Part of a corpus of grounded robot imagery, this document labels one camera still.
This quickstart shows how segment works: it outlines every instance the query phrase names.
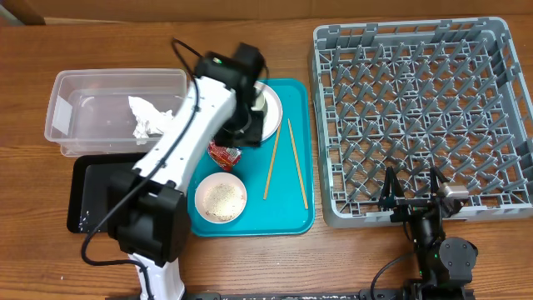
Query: plastic dish rack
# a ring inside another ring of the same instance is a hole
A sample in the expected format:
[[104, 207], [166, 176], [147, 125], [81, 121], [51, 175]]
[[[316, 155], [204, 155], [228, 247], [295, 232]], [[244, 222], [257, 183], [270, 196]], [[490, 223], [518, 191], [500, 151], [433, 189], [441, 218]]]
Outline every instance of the plastic dish rack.
[[310, 55], [322, 206], [336, 228], [387, 226], [393, 166], [407, 198], [429, 167], [471, 192], [453, 218], [533, 214], [533, 107], [505, 21], [481, 17], [325, 25]]

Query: chopsticks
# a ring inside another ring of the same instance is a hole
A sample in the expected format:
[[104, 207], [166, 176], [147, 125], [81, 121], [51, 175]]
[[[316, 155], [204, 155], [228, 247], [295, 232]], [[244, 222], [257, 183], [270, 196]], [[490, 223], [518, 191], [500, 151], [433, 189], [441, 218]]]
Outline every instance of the chopsticks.
[[270, 178], [271, 178], [271, 175], [272, 175], [272, 169], [274, 168], [274, 158], [276, 158], [277, 140], [280, 138], [280, 131], [281, 131], [281, 122], [280, 122], [280, 126], [278, 126], [277, 132], [276, 132], [276, 141], [274, 142], [274, 150], [272, 151], [272, 158], [271, 158], [271, 161], [270, 161], [270, 169], [268, 170], [268, 178], [266, 179], [265, 194], [263, 195], [263, 200], [267, 200], [267, 196], [268, 196], [268, 188], [270, 187]]
[[303, 180], [301, 179], [300, 163], [298, 162], [298, 153], [296, 152], [296, 143], [294, 142], [294, 136], [292, 136], [291, 120], [287, 119], [287, 121], [289, 122], [289, 133], [291, 134], [292, 151], [294, 152], [294, 160], [296, 161], [296, 170], [298, 171], [298, 178], [300, 179], [300, 188], [301, 195], [303, 196], [303, 204], [306, 209], [309, 209], [309, 207], [307, 206], [306, 189], [303, 187]]

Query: bowl of rice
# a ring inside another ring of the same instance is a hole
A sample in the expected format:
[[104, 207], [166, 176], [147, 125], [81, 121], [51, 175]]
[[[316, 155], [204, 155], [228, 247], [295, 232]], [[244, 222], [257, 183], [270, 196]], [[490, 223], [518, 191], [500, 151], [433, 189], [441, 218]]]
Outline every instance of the bowl of rice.
[[247, 204], [247, 190], [241, 179], [228, 172], [218, 172], [200, 182], [194, 203], [202, 218], [223, 224], [241, 215]]

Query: blue serving tray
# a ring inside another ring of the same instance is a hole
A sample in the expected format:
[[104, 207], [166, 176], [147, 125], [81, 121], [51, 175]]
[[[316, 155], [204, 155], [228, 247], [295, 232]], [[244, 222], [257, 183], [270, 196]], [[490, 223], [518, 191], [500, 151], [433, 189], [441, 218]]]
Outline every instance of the blue serving tray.
[[[277, 142], [276, 161], [272, 169], [268, 198], [263, 200], [263, 194], [276, 139], [275, 133], [263, 142], [260, 148], [242, 149], [241, 161], [233, 168], [232, 174], [239, 177], [247, 188], [247, 205], [242, 214], [229, 223], [210, 223], [200, 216], [194, 206], [194, 194], [198, 184], [213, 173], [223, 172], [206, 152], [192, 174], [187, 190], [192, 231], [199, 237], [299, 234], [309, 230], [315, 222], [311, 125], [306, 88], [295, 79], [271, 79], [268, 85], [277, 93], [283, 106], [281, 132]], [[291, 119], [298, 151], [308, 210], [304, 207], [301, 195], [288, 118]]]

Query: rice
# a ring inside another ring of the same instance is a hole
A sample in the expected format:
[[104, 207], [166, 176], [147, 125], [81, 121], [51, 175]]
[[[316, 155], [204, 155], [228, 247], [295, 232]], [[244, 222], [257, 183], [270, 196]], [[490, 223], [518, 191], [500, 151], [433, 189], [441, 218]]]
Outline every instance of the rice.
[[244, 205], [244, 195], [239, 187], [221, 183], [207, 190], [203, 207], [207, 216], [214, 216], [221, 222], [238, 216]]

